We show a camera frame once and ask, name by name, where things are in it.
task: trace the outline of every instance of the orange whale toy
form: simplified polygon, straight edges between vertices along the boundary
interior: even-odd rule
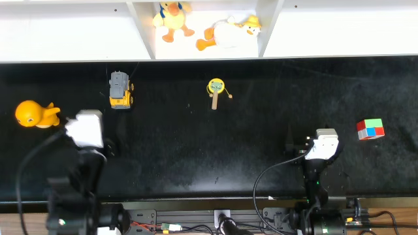
[[[19,124],[24,127],[48,128],[59,124],[57,117],[59,111],[59,108],[54,108],[53,103],[43,108],[35,101],[24,101],[17,107],[15,116]]]

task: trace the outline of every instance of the yellow hat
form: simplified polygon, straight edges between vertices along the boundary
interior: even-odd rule
[[[248,25],[250,27],[261,27],[259,23],[259,18],[254,15],[249,16],[248,20],[244,23],[244,25]]]

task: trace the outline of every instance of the white duck plush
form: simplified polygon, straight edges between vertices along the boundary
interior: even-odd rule
[[[220,46],[222,48],[232,48],[245,45],[248,41],[260,33],[261,25],[256,16],[250,16],[242,25],[235,22],[231,16],[227,21],[223,20],[215,26],[204,31],[204,38],[196,42],[198,50],[203,51],[209,46]]]

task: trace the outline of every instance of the duck beak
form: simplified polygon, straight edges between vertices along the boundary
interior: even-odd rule
[[[171,4],[169,5],[169,13],[170,13],[172,16],[177,16],[177,15],[178,15],[178,13],[179,13],[179,11],[180,11],[180,9],[178,8],[178,4],[177,4],[177,3],[171,3]]]

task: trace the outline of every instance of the wooden handle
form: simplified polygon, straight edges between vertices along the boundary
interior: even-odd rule
[[[212,97],[212,109],[216,110],[217,108],[217,91],[214,92],[214,96]]]

